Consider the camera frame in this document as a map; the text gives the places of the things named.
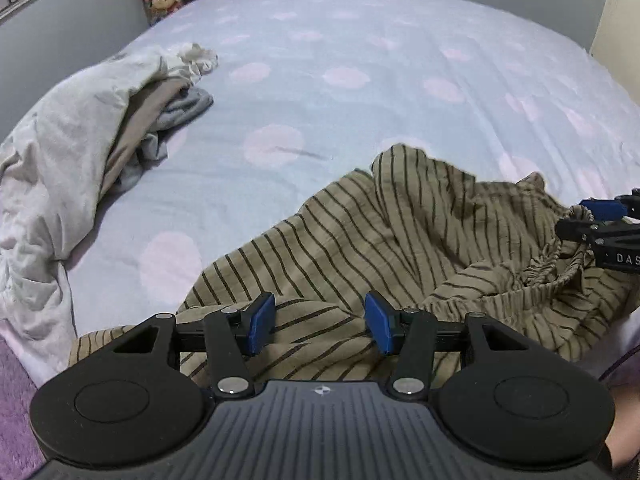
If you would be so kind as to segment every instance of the striped fabric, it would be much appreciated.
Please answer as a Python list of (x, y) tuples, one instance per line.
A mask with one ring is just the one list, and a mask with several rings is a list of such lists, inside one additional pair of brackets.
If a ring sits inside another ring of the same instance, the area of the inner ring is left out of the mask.
[[(478, 182), (471, 174), (398, 144), (371, 172), (356, 170), (307, 200), (300, 211), (199, 277), (178, 322), (276, 295), (273, 340), (247, 361), (254, 378), (361, 380), (393, 365), (367, 335), (363, 300), (372, 289), (396, 308), (417, 306), (441, 320), (481, 310), (569, 360), (578, 360), (612, 318), (635, 301), (636, 280), (589, 267), (582, 244), (560, 243), (566, 209), (533, 173), (523, 181)], [(127, 328), (81, 337), (70, 363)], [(459, 366), (439, 354), (437, 385)], [(207, 384), (204, 354), (182, 355), (181, 370)]]

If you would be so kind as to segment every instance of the bedsheet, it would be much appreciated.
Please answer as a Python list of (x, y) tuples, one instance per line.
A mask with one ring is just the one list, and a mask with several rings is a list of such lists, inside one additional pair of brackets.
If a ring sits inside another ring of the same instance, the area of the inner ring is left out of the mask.
[(640, 113), (574, 42), (461, 0), (197, 0), (127, 50), (194, 41), (215, 100), (66, 264), (78, 334), (175, 311), (210, 262), (395, 142), (565, 205), (640, 183)]

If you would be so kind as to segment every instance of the white blanket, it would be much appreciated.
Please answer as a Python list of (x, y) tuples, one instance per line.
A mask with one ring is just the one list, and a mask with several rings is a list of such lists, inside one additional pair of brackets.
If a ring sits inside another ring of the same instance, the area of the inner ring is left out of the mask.
[(194, 44), (116, 56), (59, 83), (0, 146), (0, 320), (49, 367), (27, 370), (36, 384), (66, 367), (76, 332), (63, 263), (94, 226), (130, 96), (170, 76), (196, 82), (216, 64)]

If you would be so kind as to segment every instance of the textured grip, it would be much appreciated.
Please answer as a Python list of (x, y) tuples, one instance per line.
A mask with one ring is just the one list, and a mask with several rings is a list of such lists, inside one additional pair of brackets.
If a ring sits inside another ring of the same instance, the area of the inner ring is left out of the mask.
[(465, 453), (420, 404), (375, 383), (270, 381), (252, 399), (224, 402), (174, 453), (142, 466), (88, 471), (56, 461), (37, 480), (464, 480), (607, 476), (593, 463), (557, 472), (499, 468)]

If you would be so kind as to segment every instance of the purple rug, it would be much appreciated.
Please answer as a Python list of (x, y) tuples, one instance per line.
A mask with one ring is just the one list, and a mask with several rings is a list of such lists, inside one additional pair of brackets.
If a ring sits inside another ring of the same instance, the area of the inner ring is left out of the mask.
[(22, 480), (44, 462), (29, 428), (29, 403), (35, 391), (0, 336), (0, 480)]

